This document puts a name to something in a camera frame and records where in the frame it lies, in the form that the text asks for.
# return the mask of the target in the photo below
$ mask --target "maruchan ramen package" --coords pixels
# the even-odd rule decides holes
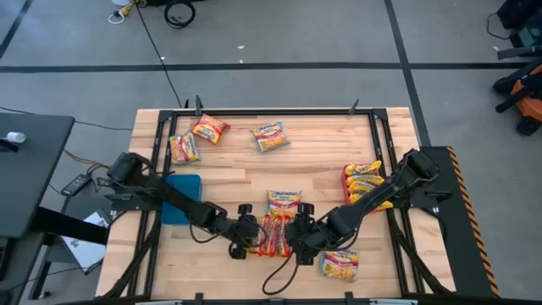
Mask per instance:
[[[213,144],[217,144],[224,131],[229,129],[229,127],[225,122],[204,114],[196,126],[194,126],[192,133],[211,141]]]
[[[367,194],[373,188],[374,188],[374,185],[370,183],[358,181],[348,186],[348,192],[351,194],[354,194],[354,193]]]
[[[282,223],[282,217],[276,217],[272,218],[269,215],[265,215],[262,227],[265,229],[265,232],[267,233],[267,240],[260,244],[260,247],[258,247],[257,254],[259,256],[269,256],[273,257],[277,253],[277,243],[279,242],[279,228]]]
[[[194,135],[190,131],[187,131],[183,136],[171,136],[169,146],[171,147],[171,162],[173,164],[188,164],[200,159]]]
[[[252,246],[247,249],[248,252],[257,253],[259,256],[289,257],[291,248],[286,241],[286,225],[290,222],[289,216],[263,216],[261,226],[264,230],[260,229],[257,238],[252,241]]]
[[[346,184],[348,186],[351,186],[356,182],[366,182],[373,186],[377,186],[384,182],[384,178],[380,177],[379,175],[353,175],[346,178]]]
[[[300,201],[301,191],[268,191],[268,213],[273,217],[294,217]]]
[[[288,215],[278,217],[281,218],[281,222],[279,226],[277,253],[283,258],[288,258],[291,255],[291,247],[288,246],[288,242],[286,241],[286,226],[291,222],[292,218]]]
[[[251,130],[258,146],[260,146],[260,152],[265,153],[283,146],[290,144],[286,140],[286,135],[283,132],[282,123],[271,123],[262,126],[258,129]]]
[[[324,276],[352,282],[356,280],[358,261],[356,250],[324,251],[320,267]]]
[[[369,165],[356,165],[351,164],[345,168],[345,174],[347,176],[352,175],[377,175],[379,173],[380,165],[382,161],[375,161]]]

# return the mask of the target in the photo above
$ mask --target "wooden tabletop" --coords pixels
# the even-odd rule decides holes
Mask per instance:
[[[387,108],[398,158],[418,141],[408,108]],[[135,119],[130,151],[151,157],[159,110],[139,110]],[[368,164],[375,160],[367,116],[220,116],[231,125],[217,146],[196,140],[202,160],[174,166],[176,174],[202,177],[202,200],[215,202],[236,217],[240,203],[253,204],[252,213],[262,216],[266,208],[266,190],[302,191],[304,202],[315,205],[315,217],[343,204],[340,172],[345,164]],[[177,133],[183,134],[197,122],[181,117]],[[261,154],[249,129],[280,121],[292,144]],[[169,123],[164,126],[158,168],[163,167]],[[379,134],[384,146],[382,126]],[[387,154],[384,163],[389,165]],[[448,289],[454,290],[450,265],[437,219],[417,210],[410,212],[418,253],[431,271]],[[128,212],[115,222],[98,283],[97,295],[108,291],[121,276],[134,254],[140,212]],[[196,229],[196,237],[206,234]],[[263,281],[283,263],[284,258],[260,258],[249,254],[247,260],[233,260],[227,253],[229,242],[218,238],[208,244],[196,244],[186,226],[163,225],[158,248],[152,299],[193,299],[203,292],[206,299],[267,298]],[[290,287],[277,297],[342,298],[345,291],[354,297],[398,297],[390,232],[384,213],[371,213],[363,219],[357,242],[360,251],[357,281],[331,280],[318,272],[318,263],[299,268]],[[409,287],[413,291],[412,271],[406,261]],[[147,261],[140,270],[138,292],[142,292]],[[294,261],[269,282],[268,290],[280,288],[289,278]]]

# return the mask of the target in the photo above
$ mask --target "orange and black striped tape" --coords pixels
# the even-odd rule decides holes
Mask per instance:
[[[459,188],[463,196],[463,201],[465,202],[465,208],[467,209],[467,215],[471,220],[471,226],[473,227],[474,238],[476,238],[476,243],[478,244],[478,249],[480,251],[480,257],[482,258],[485,272],[488,275],[489,286],[493,291],[495,297],[500,297],[499,287],[497,287],[497,282],[495,276],[493,275],[493,269],[489,263],[488,253],[485,250],[484,242],[482,241],[482,236],[480,235],[480,229],[478,227],[478,221],[476,216],[474,216],[473,205],[471,204],[471,199],[467,194],[467,188],[465,187],[465,181],[463,181],[463,176],[461,175],[461,170],[459,169],[459,163],[457,162],[456,152],[453,148],[448,147],[448,152],[450,153],[451,163],[454,166],[456,171],[457,183],[459,183]]]

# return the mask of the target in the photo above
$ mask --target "gray concrete floor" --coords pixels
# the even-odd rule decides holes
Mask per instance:
[[[504,0],[392,0],[411,63],[494,63],[485,18]],[[23,0],[0,2],[0,41]],[[197,17],[173,30],[157,8],[143,16],[166,64],[300,62],[399,63],[383,0],[208,0]],[[122,25],[107,17],[109,0],[34,0],[0,58],[2,66],[159,64],[137,12]],[[497,19],[492,28],[502,35]],[[452,146],[503,297],[542,299],[537,259],[542,214],[537,156],[542,133],[518,135],[516,111],[499,115],[490,87],[511,70],[414,70],[415,86],[434,145]],[[211,107],[406,106],[400,69],[281,69],[170,72],[181,100],[199,94]],[[0,105],[40,114],[69,114],[98,124],[130,127],[138,108],[175,108],[163,72],[1,73]],[[130,140],[126,131],[77,125],[67,148],[111,163]],[[52,184],[64,186],[86,167],[62,157]],[[42,205],[60,208],[48,191]],[[53,270],[65,269],[61,264]],[[94,295],[99,270],[52,275],[53,296],[24,304],[54,304]]]

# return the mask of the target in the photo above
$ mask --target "blue towel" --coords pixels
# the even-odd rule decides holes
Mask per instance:
[[[170,175],[166,178],[166,182],[194,200],[202,199],[202,179],[199,175]],[[188,218],[178,208],[163,202],[162,224],[188,225]]]

